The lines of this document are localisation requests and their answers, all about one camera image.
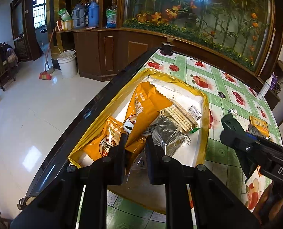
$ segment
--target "broom handle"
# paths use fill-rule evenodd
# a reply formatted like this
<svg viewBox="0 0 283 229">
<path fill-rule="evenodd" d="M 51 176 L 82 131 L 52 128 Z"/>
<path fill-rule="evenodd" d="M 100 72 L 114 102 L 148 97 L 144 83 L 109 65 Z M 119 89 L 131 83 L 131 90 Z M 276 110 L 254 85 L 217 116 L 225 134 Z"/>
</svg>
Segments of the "broom handle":
<svg viewBox="0 0 283 229">
<path fill-rule="evenodd" d="M 50 44 L 51 44 L 51 41 L 52 41 L 52 37 L 53 37 L 54 31 L 55 31 L 55 28 L 54 28 L 53 31 L 52 31 L 52 34 L 51 34 L 51 37 L 50 37 L 50 41 L 49 41 L 49 45 L 48 45 L 48 49 L 47 49 L 46 62 L 45 62 L 45 72 L 46 72 L 46 66 L 47 66 L 49 48 L 50 48 Z"/>
</svg>

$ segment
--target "yellow package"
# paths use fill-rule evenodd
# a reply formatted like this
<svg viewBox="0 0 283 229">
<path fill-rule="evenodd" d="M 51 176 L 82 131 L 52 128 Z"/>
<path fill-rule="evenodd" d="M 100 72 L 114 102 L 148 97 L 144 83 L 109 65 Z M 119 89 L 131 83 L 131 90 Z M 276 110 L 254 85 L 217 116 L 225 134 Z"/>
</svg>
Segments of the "yellow package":
<svg viewBox="0 0 283 229">
<path fill-rule="evenodd" d="M 259 118 L 256 118 L 254 116 L 250 116 L 250 123 L 253 126 L 255 126 L 261 132 L 261 134 L 264 137 L 266 137 L 266 138 L 270 137 L 267 122 L 265 122 L 265 121 L 263 121 Z"/>
<path fill-rule="evenodd" d="M 123 123 L 123 132 L 129 134 L 125 146 L 127 170 L 130 169 L 137 155 L 142 152 L 147 136 L 154 131 L 155 126 L 151 124 L 158 117 L 159 111 L 171 105 L 172 102 L 149 82 L 143 82 L 137 86 Z"/>
<path fill-rule="evenodd" d="M 107 156 L 110 148 L 119 144 L 121 128 L 122 123 L 110 116 L 100 135 L 85 146 L 83 151 L 93 161 Z"/>
</svg>

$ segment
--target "bolt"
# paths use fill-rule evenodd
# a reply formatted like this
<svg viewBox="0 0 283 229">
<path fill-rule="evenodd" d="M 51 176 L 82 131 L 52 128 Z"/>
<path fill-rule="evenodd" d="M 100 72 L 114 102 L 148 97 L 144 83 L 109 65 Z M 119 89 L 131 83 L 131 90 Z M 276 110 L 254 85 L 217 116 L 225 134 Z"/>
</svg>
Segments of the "bolt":
<svg viewBox="0 0 283 229">
<path fill-rule="evenodd" d="M 66 170 L 67 170 L 67 172 L 74 172 L 75 170 L 77 169 L 77 167 L 76 166 L 74 166 L 74 165 L 69 165 L 69 166 L 67 166 L 67 168 L 66 168 Z"/>
<path fill-rule="evenodd" d="M 206 171 L 206 169 L 207 169 L 207 167 L 204 164 L 199 164 L 197 166 L 197 168 L 198 168 L 199 171 Z"/>
<path fill-rule="evenodd" d="M 170 161 L 171 161 L 171 157 L 169 157 L 169 156 L 163 156 L 163 157 L 162 157 L 162 160 L 163 160 L 163 162 L 167 163 L 167 162 L 170 162 Z"/>
<path fill-rule="evenodd" d="M 102 158 L 102 161 L 103 161 L 104 163 L 108 163 L 108 162 L 111 161 L 111 160 L 112 160 L 112 158 L 109 157 L 109 156 L 106 156 L 106 157 L 103 157 L 103 158 Z"/>
</svg>

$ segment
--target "silver plastic wrapper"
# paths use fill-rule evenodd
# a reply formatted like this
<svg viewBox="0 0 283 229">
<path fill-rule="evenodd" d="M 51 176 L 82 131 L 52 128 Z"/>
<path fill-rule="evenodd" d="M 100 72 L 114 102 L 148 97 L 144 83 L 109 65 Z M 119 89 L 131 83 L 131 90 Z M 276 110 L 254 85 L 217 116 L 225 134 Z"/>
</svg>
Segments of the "silver plastic wrapper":
<svg viewBox="0 0 283 229">
<path fill-rule="evenodd" d="M 190 139 L 173 118 L 167 114 L 160 115 L 157 126 L 152 133 L 155 145 L 161 146 L 167 156 L 172 157 L 182 144 L 190 144 Z"/>
</svg>

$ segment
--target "spray bottle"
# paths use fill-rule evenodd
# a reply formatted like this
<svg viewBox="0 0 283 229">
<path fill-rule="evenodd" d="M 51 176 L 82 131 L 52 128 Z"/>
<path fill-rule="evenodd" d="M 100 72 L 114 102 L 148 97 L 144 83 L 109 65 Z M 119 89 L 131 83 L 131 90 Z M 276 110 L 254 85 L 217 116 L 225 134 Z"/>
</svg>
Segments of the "spray bottle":
<svg viewBox="0 0 283 229">
<path fill-rule="evenodd" d="M 267 79 L 267 81 L 265 82 L 265 84 L 263 85 L 261 91 L 258 93 L 258 98 L 259 99 L 263 99 L 263 97 L 266 95 L 266 93 L 268 92 L 269 88 L 271 87 L 271 82 L 272 82 L 273 76 L 271 76 L 269 79 Z"/>
</svg>

